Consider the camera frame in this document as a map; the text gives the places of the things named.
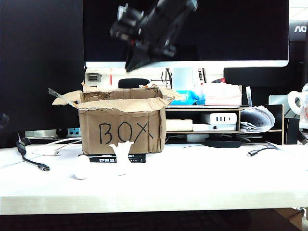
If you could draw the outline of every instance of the black monitor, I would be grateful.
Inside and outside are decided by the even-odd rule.
[[[99,67],[101,62],[101,67],[124,67],[127,45],[110,37],[118,6],[128,3],[146,11],[154,2],[84,0],[87,66]],[[174,44],[175,56],[149,66],[203,67],[204,61],[224,66],[284,66],[288,62],[288,20],[289,0],[199,0]]]
[[[124,67],[126,45],[110,37],[118,6],[147,10],[155,1],[0,1],[0,113],[10,118],[0,133],[78,127],[77,111],[51,106],[47,88],[81,89],[84,61]],[[288,0],[198,2],[178,36],[178,53],[154,66],[288,62]]]
[[[307,82],[304,77],[306,28],[308,21],[290,21],[289,63],[285,67],[225,68],[227,83],[251,86],[253,104],[268,104],[270,95],[301,91]],[[243,104],[247,104],[243,92]]]
[[[78,111],[52,106],[47,88],[82,88],[82,0],[2,0],[0,9],[0,114],[9,117],[0,133],[78,128]]]

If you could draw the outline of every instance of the pen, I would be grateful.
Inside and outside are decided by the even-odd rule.
[[[247,95],[247,99],[248,99],[248,106],[252,107],[250,87],[246,87],[246,95]]]

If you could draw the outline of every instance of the paper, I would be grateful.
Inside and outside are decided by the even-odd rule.
[[[250,107],[241,111],[241,131],[244,133],[266,132],[274,124],[274,115],[263,106]]]

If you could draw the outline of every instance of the desk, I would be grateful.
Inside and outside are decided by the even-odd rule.
[[[308,206],[307,147],[284,145],[284,150],[246,155],[259,147],[169,144],[161,153],[148,154],[145,164],[131,164],[124,176],[115,175],[116,164],[91,163],[90,176],[77,180],[74,161],[82,150],[71,146],[59,156],[35,158],[49,165],[49,172],[25,162],[0,168],[0,214]],[[36,148],[27,146],[27,152]],[[16,149],[0,150],[0,164],[10,161],[22,161]]]

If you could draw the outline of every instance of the office chair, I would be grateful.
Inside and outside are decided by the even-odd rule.
[[[147,85],[150,81],[144,78],[123,78],[119,80],[119,88],[139,88],[139,85]]]

